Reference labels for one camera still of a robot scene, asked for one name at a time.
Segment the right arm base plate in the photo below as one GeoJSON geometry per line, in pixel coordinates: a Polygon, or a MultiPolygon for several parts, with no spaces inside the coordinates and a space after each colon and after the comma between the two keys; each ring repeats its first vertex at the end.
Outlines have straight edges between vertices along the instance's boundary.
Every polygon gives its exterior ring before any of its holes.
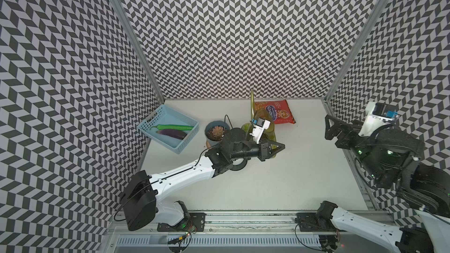
{"type": "Polygon", "coordinates": [[[317,217],[313,212],[297,213],[295,222],[299,225],[301,232],[337,233],[339,231],[329,219],[317,217]]]}

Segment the corner aluminium post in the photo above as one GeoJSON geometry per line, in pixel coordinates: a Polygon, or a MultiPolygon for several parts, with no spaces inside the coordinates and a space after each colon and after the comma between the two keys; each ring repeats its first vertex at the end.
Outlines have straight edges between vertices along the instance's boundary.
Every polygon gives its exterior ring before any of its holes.
{"type": "Polygon", "coordinates": [[[377,0],[377,2],[375,3],[374,8],[372,9],[366,23],[363,25],[361,33],[357,37],[355,44],[352,46],[346,60],[342,64],[341,69],[337,73],[333,83],[331,84],[328,92],[326,93],[323,99],[325,103],[329,103],[334,94],[336,93],[344,77],[349,71],[352,63],[355,61],[355,58],[357,58],[358,53],[362,49],[366,39],[369,37],[378,19],[382,16],[382,13],[386,8],[387,4],[389,3],[389,1],[390,0],[377,0]]]}
{"type": "Polygon", "coordinates": [[[134,51],[138,57],[138,60],[140,61],[141,65],[146,73],[146,76],[156,93],[158,100],[161,103],[164,103],[165,102],[164,95],[158,85],[158,82],[157,82],[155,76],[153,75],[151,66],[150,66],[150,64],[144,54],[144,51],[138,41],[137,35],[135,34],[135,32],[132,28],[132,25],[130,24],[130,20],[122,6],[122,3],[120,2],[120,0],[109,0],[109,1],[118,17],[120,23],[123,26],[124,32],[127,35],[128,39],[131,43],[131,46],[134,49],[134,51]]]}

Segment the blue pot pink succulent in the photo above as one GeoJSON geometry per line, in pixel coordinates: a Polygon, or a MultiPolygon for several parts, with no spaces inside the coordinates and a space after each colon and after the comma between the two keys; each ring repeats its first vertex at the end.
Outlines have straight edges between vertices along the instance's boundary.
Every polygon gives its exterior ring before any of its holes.
{"type": "Polygon", "coordinates": [[[230,125],[225,121],[212,121],[205,128],[206,146],[212,148],[219,144],[226,132],[230,130],[230,125]]]}

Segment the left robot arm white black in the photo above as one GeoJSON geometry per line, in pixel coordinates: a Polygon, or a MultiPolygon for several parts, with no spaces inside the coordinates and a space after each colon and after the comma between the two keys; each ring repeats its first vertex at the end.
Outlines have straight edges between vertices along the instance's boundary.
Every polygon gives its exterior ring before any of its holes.
{"type": "Polygon", "coordinates": [[[184,187],[213,179],[227,171],[239,171],[251,158],[260,161],[273,158],[285,145],[266,139],[248,139],[240,128],[225,133],[223,140],[202,152],[200,157],[184,166],[163,173],[148,175],[139,171],[131,177],[119,195],[124,221],[130,231],[139,230],[151,222],[166,224],[175,230],[185,230],[191,215],[184,202],[168,202],[166,198],[184,187]]]}

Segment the purple toy eggplant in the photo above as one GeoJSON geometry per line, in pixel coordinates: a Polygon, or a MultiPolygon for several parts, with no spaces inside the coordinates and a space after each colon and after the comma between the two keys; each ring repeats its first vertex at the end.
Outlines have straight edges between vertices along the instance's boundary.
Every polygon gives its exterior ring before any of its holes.
{"type": "Polygon", "coordinates": [[[175,130],[175,129],[164,129],[164,130],[158,130],[157,134],[168,136],[171,138],[183,140],[187,136],[187,133],[181,130],[175,130]]]}

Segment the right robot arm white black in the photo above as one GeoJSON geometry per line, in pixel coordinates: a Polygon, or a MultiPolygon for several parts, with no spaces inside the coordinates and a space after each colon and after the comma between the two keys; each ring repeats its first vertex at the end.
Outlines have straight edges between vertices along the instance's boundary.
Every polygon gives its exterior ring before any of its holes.
{"type": "Polygon", "coordinates": [[[450,250],[450,176],[422,163],[423,141],[393,123],[360,136],[362,128],[325,117],[325,138],[352,151],[378,189],[395,188],[395,195],[421,217],[423,227],[388,226],[359,216],[330,201],[316,212],[319,226],[356,234],[392,253],[447,253],[450,250]]]}

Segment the left corner aluminium post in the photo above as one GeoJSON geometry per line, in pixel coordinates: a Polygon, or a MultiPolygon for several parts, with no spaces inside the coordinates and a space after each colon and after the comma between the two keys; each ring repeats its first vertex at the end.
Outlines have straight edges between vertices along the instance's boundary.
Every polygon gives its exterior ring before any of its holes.
{"type": "Polygon", "coordinates": [[[153,75],[151,66],[150,66],[150,64],[144,54],[144,51],[138,41],[137,35],[135,34],[135,32],[132,28],[132,25],[130,24],[130,20],[122,6],[122,3],[120,2],[120,0],[109,0],[109,1],[118,17],[120,23],[123,26],[124,32],[127,35],[128,39],[131,43],[131,46],[134,49],[134,51],[138,57],[138,60],[140,61],[141,65],[146,73],[146,76],[156,93],[158,100],[161,103],[164,103],[165,102],[164,95],[158,85],[158,82],[157,82],[155,76],[153,75]]]}

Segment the red cookie snack bag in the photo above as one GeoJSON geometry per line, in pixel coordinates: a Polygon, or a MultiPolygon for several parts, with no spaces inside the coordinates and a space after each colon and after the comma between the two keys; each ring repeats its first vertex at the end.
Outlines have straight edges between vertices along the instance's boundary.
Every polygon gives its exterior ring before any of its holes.
{"type": "Polygon", "coordinates": [[[273,119],[275,125],[278,124],[295,124],[296,120],[292,115],[287,100],[277,101],[257,101],[255,102],[256,110],[264,109],[273,119]]]}

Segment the dark round saucer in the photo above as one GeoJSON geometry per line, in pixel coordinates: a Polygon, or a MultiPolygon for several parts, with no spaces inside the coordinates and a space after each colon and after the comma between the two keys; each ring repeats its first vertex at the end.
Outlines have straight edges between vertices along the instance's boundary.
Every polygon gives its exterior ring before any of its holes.
{"type": "Polygon", "coordinates": [[[233,162],[233,165],[230,168],[230,170],[231,171],[240,171],[240,170],[242,170],[243,168],[246,167],[247,162],[248,162],[248,159],[236,159],[233,162]]]}

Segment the light blue plastic basket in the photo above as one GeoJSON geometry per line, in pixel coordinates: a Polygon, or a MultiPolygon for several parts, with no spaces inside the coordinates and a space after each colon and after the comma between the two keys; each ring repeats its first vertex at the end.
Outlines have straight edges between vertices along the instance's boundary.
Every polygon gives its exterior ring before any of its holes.
{"type": "Polygon", "coordinates": [[[199,122],[176,109],[160,105],[137,126],[153,141],[180,154],[199,131],[199,122]]]}

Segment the green transparent watering can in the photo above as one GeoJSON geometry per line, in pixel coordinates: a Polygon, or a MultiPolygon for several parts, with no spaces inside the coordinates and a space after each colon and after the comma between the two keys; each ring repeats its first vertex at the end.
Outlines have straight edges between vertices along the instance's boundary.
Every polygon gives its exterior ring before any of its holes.
{"type": "Polygon", "coordinates": [[[255,101],[253,90],[250,90],[250,117],[250,122],[241,127],[246,133],[245,140],[276,141],[275,108],[269,101],[255,101]]]}

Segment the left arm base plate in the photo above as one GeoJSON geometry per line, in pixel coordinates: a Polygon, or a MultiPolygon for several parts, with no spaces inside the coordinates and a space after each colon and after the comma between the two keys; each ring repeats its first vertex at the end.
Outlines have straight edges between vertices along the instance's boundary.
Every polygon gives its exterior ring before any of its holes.
{"type": "Polygon", "coordinates": [[[187,232],[187,233],[198,233],[204,232],[206,213],[195,212],[190,213],[188,218],[184,218],[175,226],[170,226],[165,223],[159,223],[157,227],[157,232],[187,232]]]}

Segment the right corner aluminium post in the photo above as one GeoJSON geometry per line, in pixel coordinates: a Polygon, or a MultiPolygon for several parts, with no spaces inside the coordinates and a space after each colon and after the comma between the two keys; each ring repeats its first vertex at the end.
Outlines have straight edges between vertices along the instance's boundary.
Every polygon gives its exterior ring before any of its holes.
{"type": "Polygon", "coordinates": [[[341,69],[337,73],[333,83],[331,84],[328,92],[326,93],[323,99],[325,103],[329,103],[334,94],[336,93],[344,77],[349,71],[352,63],[355,61],[355,58],[357,58],[358,53],[362,49],[366,39],[369,37],[378,19],[382,16],[382,13],[386,8],[387,4],[389,3],[389,1],[390,0],[377,0],[377,2],[375,3],[374,8],[372,9],[366,23],[363,25],[361,33],[357,37],[355,44],[352,46],[346,60],[342,64],[341,69]]]}

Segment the green toy chili pepper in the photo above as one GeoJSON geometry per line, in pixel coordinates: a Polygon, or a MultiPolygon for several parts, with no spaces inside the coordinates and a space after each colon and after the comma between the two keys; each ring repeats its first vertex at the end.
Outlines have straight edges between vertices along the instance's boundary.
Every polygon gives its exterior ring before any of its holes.
{"type": "Polygon", "coordinates": [[[174,125],[174,124],[159,124],[156,126],[152,126],[151,128],[156,128],[157,130],[179,130],[179,131],[191,131],[194,129],[193,126],[174,125]]]}

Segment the aluminium front rail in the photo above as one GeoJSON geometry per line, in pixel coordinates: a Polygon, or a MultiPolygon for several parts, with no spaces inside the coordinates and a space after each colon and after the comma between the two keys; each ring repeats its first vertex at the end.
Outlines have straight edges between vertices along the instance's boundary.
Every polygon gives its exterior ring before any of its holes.
{"type": "MultiPolygon", "coordinates": [[[[206,211],[204,232],[197,234],[290,234],[294,232],[296,214],[313,212],[315,210],[293,211],[206,211]]],[[[135,231],[129,231],[126,222],[113,222],[106,230],[107,235],[113,234],[155,234],[158,222],[151,222],[135,231]]]]}

